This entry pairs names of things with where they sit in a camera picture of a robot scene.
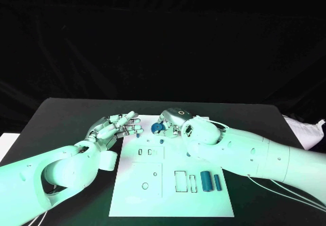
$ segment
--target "white paper sheet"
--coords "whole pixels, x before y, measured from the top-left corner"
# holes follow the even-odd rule
[[[109,216],[234,217],[221,168],[187,156],[181,137],[153,135],[152,125],[159,116],[140,115],[139,118],[145,132],[140,138],[136,135],[125,137]],[[211,172],[213,192],[202,190],[201,172],[205,170]],[[188,192],[176,192],[175,171],[187,172]],[[214,181],[215,174],[221,180],[220,192]],[[191,191],[191,175],[195,175],[197,193]]]

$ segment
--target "black backdrop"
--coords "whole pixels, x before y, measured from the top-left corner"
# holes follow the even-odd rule
[[[325,118],[319,6],[5,1],[0,27],[3,131],[48,97],[263,103]]]

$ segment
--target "small blue part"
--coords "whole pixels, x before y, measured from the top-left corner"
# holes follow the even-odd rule
[[[202,178],[202,190],[205,192],[213,191],[213,180],[211,180],[211,174],[208,171],[201,172],[201,178]]]
[[[221,191],[221,190],[223,190],[223,188],[221,188],[221,183],[220,183],[220,175],[218,175],[218,174],[215,174],[215,175],[214,175],[214,179],[215,179],[217,189],[218,189],[218,191]]]
[[[155,133],[155,132],[159,131],[159,130],[165,130],[165,125],[161,124],[161,123],[155,123],[155,124],[152,125],[152,133]]]

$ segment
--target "rectangular outline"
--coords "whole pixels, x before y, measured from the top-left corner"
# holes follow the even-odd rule
[[[175,173],[176,172],[185,172],[185,177],[187,177],[187,171],[182,171],[182,170],[175,170]]]
[[[197,176],[195,176],[195,175],[189,175],[191,192],[192,192],[192,193],[198,193],[198,185],[197,185],[197,184],[195,184],[197,191],[195,191],[195,192],[192,191],[192,180],[191,180],[191,176],[194,176],[194,180],[197,181]]]

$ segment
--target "white wire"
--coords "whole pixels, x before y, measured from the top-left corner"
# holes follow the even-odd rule
[[[269,189],[267,187],[264,187],[263,185],[260,185],[260,186],[262,186],[264,189],[267,189],[269,191],[275,192],[276,194],[280,194],[280,195],[286,196],[288,198],[295,199],[295,198],[292,198],[290,196],[288,196],[288,195],[285,195],[285,194],[282,194],[282,193],[279,193],[279,192],[270,190],[270,189]],[[325,209],[316,207],[316,206],[312,205],[311,203],[308,203],[308,202],[305,202],[305,201],[302,201],[302,200],[299,200],[299,199],[295,199],[295,200],[299,201],[299,202],[302,202],[302,203],[305,203],[305,204],[308,204],[308,205],[311,205],[312,207],[318,208],[318,209],[322,210],[324,212],[326,212]]]
[[[295,195],[298,195],[301,198],[306,199],[311,203],[314,203],[315,205],[318,205],[319,207],[322,207],[324,209],[326,209],[326,206],[321,205],[319,203],[316,203],[315,201],[312,201],[311,199],[308,199],[306,197],[303,197],[302,195],[299,195],[296,192],[293,192],[290,189],[288,189],[285,186],[282,186],[275,180],[272,180],[283,189],[286,189],[289,192],[292,192]]]
[[[29,223],[28,226],[31,226],[34,224],[34,222],[37,221],[38,217],[34,219],[34,221]]]
[[[226,129],[228,129],[228,128],[230,128],[230,127],[228,127],[227,125],[224,125],[221,122],[217,122],[217,121],[208,120],[208,119],[205,119],[204,117],[201,117],[200,115],[198,115],[198,117],[200,117],[200,118],[202,118],[204,120],[210,121],[210,122],[214,122],[214,123],[217,123],[217,124],[223,125],[223,126],[226,127]]]
[[[42,219],[41,219],[41,222],[39,222],[38,226],[41,226],[41,223],[42,223],[42,221],[44,221],[44,219],[45,219],[47,213],[44,214],[44,217],[42,217]]]

